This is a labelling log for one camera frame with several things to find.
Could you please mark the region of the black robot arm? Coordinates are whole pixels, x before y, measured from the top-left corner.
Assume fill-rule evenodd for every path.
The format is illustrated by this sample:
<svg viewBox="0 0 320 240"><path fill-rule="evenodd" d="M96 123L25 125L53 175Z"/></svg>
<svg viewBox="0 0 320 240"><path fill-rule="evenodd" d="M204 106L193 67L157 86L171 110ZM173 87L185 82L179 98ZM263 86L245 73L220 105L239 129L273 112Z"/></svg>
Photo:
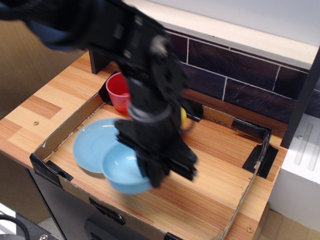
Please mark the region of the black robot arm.
<svg viewBox="0 0 320 240"><path fill-rule="evenodd" d="M21 20L54 50L87 49L114 61L128 83L130 120L115 123L153 187L174 171L192 180L196 154L181 137L187 75L156 20L121 0L3 0L0 18Z"/></svg>

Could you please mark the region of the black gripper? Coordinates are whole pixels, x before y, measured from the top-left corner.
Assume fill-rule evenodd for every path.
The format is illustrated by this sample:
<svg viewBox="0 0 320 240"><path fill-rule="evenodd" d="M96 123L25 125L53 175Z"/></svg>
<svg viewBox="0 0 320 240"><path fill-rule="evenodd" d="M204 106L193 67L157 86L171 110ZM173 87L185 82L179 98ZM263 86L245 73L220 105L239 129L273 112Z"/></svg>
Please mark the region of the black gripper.
<svg viewBox="0 0 320 240"><path fill-rule="evenodd" d="M155 122L120 119L115 122L118 140L135 150L137 165L143 177L159 188L170 171L193 180L196 175L196 154L184 142L181 118Z"/></svg>

